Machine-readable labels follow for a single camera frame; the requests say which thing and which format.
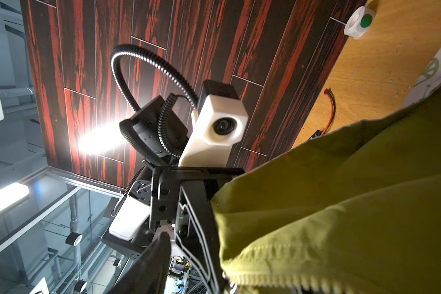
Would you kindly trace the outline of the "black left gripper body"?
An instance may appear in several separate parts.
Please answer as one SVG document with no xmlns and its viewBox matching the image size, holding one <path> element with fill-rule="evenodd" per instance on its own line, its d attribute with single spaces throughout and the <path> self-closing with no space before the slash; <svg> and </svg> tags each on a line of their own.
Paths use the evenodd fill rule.
<svg viewBox="0 0 441 294">
<path fill-rule="evenodd" d="M 203 187 L 196 193 L 210 201 L 221 187 L 244 173 L 242 168 L 156 167 L 151 181 L 149 229 L 154 232 L 164 221 L 175 222 L 183 184 L 200 182 Z"/>
</svg>

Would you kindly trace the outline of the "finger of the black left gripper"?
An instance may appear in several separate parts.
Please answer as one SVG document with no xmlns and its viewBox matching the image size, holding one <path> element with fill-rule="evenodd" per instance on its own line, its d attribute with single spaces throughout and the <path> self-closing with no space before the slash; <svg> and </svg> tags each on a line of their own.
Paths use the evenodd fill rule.
<svg viewBox="0 0 441 294">
<path fill-rule="evenodd" d="M 209 294 L 227 286 L 219 259 L 220 241 L 203 181 L 181 183 L 175 218 L 175 242 L 196 269 Z"/>
</svg>

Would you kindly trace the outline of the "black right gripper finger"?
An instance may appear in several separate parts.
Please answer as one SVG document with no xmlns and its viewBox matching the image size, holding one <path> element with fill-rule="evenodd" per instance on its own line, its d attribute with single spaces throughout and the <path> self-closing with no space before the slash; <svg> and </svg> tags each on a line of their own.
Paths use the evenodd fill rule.
<svg viewBox="0 0 441 294">
<path fill-rule="evenodd" d="M 171 257 L 168 233 L 161 233 L 108 294 L 164 293 Z"/>
</svg>

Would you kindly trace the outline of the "green Snoopy zip jacket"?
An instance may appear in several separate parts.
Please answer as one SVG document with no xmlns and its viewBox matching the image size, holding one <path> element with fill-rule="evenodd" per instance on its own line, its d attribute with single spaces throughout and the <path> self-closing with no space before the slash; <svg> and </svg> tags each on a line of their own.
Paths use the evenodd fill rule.
<svg viewBox="0 0 441 294">
<path fill-rule="evenodd" d="M 212 205 L 236 294 L 441 294 L 441 49 L 402 109 L 308 140 Z"/>
</svg>

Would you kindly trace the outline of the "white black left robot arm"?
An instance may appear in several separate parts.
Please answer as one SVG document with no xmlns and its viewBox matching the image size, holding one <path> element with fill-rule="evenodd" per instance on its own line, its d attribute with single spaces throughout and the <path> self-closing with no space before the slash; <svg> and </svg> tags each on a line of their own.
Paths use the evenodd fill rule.
<svg viewBox="0 0 441 294">
<path fill-rule="evenodd" d="M 135 260 L 112 287 L 114 294 L 161 294 L 176 245 L 196 269 L 209 294 L 220 294 L 227 280 L 219 261 L 220 242 L 211 199 L 243 173 L 227 162 L 245 131 L 248 115 L 229 89 L 200 96 L 193 103 L 193 132 L 172 111 L 177 100 L 156 97 L 120 122 L 123 137 L 144 157 L 112 211 L 103 242 Z"/>
</svg>

